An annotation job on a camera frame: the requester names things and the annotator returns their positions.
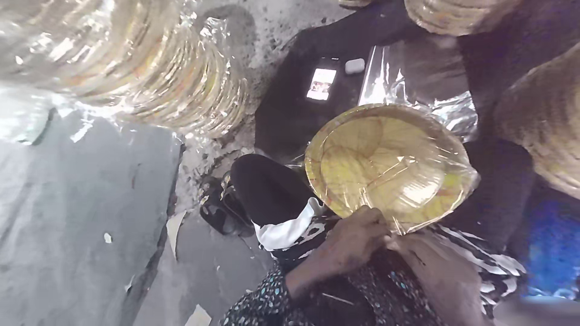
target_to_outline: debris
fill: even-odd
[[[187,323],[185,323],[185,326],[209,326],[211,321],[212,318],[208,315],[205,309],[200,305],[196,305],[193,314],[191,314]]]
[[[133,276],[131,276],[131,279],[129,280],[129,284],[127,284],[125,286],[125,292],[129,292],[129,289],[133,286],[133,279],[135,278],[135,274],[133,274]]]
[[[103,238],[105,239],[105,243],[113,243],[113,237],[111,236],[111,234],[108,234],[105,232],[105,234],[103,234]]]
[[[183,222],[183,218],[187,214],[187,211],[175,214],[172,218],[167,221],[167,237],[169,238],[169,245],[171,246],[171,251],[173,251],[173,257],[177,259],[177,233],[179,232],[179,227]]]
[[[344,299],[341,299],[341,298],[337,298],[337,297],[335,297],[335,296],[333,296],[333,295],[326,294],[326,293],[323,293],[322,295],[324,295],[324,296],[327,296],[327,297],[329,297],[329,298],[332,298],[332,299],[335,299],[335,300],[338,300],[338,301],[340,301],[340,302],[348,303],[348,304],[349,304],[349,305],[351,305],[351,306],[354,306],[354,303],[352,303],[352,302],[350,302],[350,301],[348,301],[348,300],[344,300]]]

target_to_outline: white cloth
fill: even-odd
[[[312,218],[322,215],[323,212],[324,206],[318,203],[318,199],[310,197],[300,215],[294,220],[262,227],[254,223],[258,241],[268,251],[289,248],[308,229]]]

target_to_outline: blue fabric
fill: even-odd
[[[529,295],[574,299],[580,274],[580,213],[566,204],[544,200],[529,213]]]

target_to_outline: black leggings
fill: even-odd
[[[441,223],[503,251],[521,224],[535,182],[532,159],[523,147],[499,139],[466,143],[465,148],[481,181]],[[260,226],[296,219],[308,199],[316,197],[296,172],[257,154],[234,162],[231,181],[250,219]]]

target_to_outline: paper plate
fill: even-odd
[[[314,192],[337,215],[377,207],[399,234],[452,212],[479,180],[457,137],[399,105],[339,115],[313,138],[304,162]]]

